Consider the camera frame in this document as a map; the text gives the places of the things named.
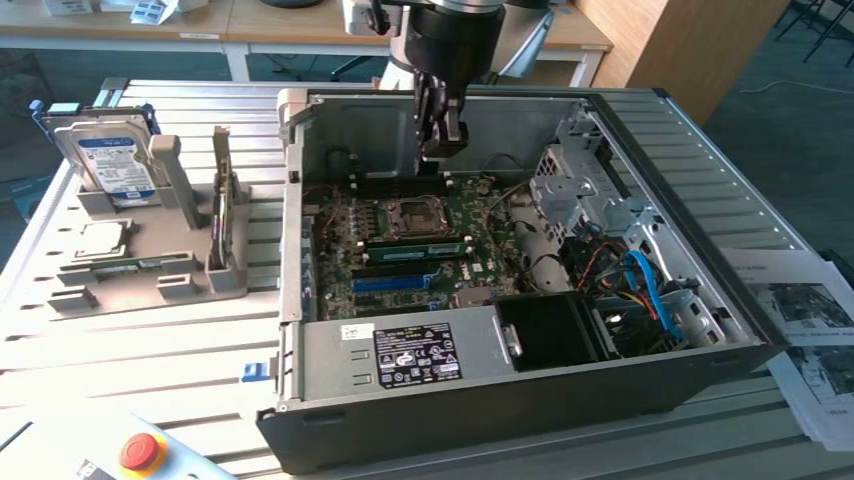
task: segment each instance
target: white sticker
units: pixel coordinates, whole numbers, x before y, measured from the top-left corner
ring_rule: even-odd
[[[219,40],[219,35],[215,33],[178,33],[181,38],[197,38],[201,40]]]
[[[447,253],[459,253],[459,245],[432,246],[427,248],[431,255],[444,255]]]
[[[373,324],[341,325],[341,340],[364,340],[373,337]]]
[[[138,261],[138,266],[142,268],[156,268],[162,263],[162,260],[158,258],[149,258],[146,260]]]
[[[96,273],[117,273],[117,272],[134,272],[138,270],[136,265],[118,265],[116,267],[104,267],[94,270]]]
[[[89,168],[104,192],[117,205],[144,205],[154,194],[148,168],[133,156],[138,149],[132,138],[88,138],[77,140]]]

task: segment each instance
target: blue label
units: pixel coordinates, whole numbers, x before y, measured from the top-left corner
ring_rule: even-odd
[[[154,194],[153,190],[142,190],[141,192],[118,192],[110,193],[109,196],[114,198],[122,198],[125,200],[136,200],[138,198],[148,198]]]
[[[82,148],[129,147],[133,145],[133,139],[128,137],[86,138],[77,140],[77,145]]]

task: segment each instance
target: desk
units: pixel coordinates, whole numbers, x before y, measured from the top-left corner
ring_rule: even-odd
[[[160,26],[132,25],[128,13],[50,17],[41,0],[0,3],[0,47],[56,50],[118,50],[223,53],[233,0],[166,20]]]
[[[240,181],[251,185],[251,215],[257,219],[251,293],[236,301],[168,312],[44,325],[14,325],[14,315],[2,316],[4,333],[18,339],[0,342],[0,372],[12,370],[0,375],[0,434],[4,425],[20,425],[26,415],[25,409],[6,407],[53,401],[62,408],[74,397],[98,397],[105,408],[129,409],[157,424],[237,478],[293,479],[281,473],[253,423],[240,417],[257,408],[257,395],[272,395],[272,380],[237,383],[243,363],[265,361],[279,344],[275,285],[287,169],[275,108],[276,94],[288,86],[312,85],[132,81],[113,99],[125,106],[142,99],[152,102],[164,133],[181,137],[181,165],[193,183],[213,175],[211,128],[231,126],[232,165]],[[668,99],[648,89],[593,91],[607,99],[718,246],[807,248]],[[714,181],[707,180],[710,172]],[[0,309],[4,295],[21,294],[16,279],[32,277],[28,265],[50,248],[42,233],[60,226],[52,219],[72,201],[70,176],[65,162],[0,276]],[[852,453],[826,452],[808,441],[774,379],[760,368],[712,385],[667,414],[341,468],[309,478],[794,480],[850,478],[852,469]]]
[[[589,86],[611,42],[583,13],[556,10],[540,60],[576,62],[569,86]],[[287,10],[259,0],[211,0],[157,27],[126,13],[49,17],[40,0],[0,3],[0,47],[221,53],[231,79],[249,81],[249,53],[388,55],[388,39],[344,32],[340,3]]]

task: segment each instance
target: aluminum table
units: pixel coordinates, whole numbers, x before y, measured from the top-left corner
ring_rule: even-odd
[[[240,300],[109,319],[21,325],[4,317],[0,437],[4,427],[25,418],[22,405],[73,408],[72,399],[88,397],[137,413],[239,478],[291,478],[253,423],[240,416],[261,406],[256,396],[272,395],[273,385],[240,384],[239,376],[244,362],[263,361],[277,346],[285,169],[275,107],[277,91],[297,85],[305,86],[132,81],[124,90],[101,91],[98,104],[153,104],[164,133],[181,137],[190,182],[213,174],[212,126],[231,127],[233,166],[253,193],[251,293]],[[599,92],[719,246],[808,248],[667,97],[651,90]],[[52,218],[72,200],[74,182],[62,165],[0,277],[0,305],[48,248]],[[711,386],[667,414],[304,478],[352,477],[854,478],[854,453],[828,453],[810,442],[762,368]]]

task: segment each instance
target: red button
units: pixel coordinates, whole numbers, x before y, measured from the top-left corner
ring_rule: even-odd
[[[121,448],[118,463],[128,470],[145,470],[154,463],[160,445],[157,440],[146,433],[133,435]]]

